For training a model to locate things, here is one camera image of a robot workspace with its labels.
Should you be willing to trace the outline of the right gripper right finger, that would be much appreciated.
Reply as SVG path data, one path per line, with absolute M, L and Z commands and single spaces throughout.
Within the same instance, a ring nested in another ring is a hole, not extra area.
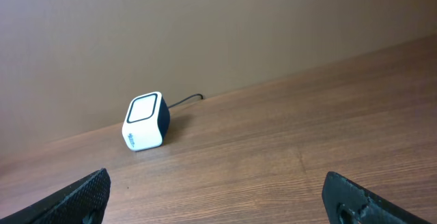
M 322 200 L 331 224 L 430 224 L 334 171 L 326 174 Z

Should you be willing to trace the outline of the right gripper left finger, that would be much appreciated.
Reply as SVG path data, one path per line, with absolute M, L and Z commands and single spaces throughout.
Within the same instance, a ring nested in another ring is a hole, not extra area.
M 1 219 L 3 224 L 101 224 L 111 189 L 105 168 Z

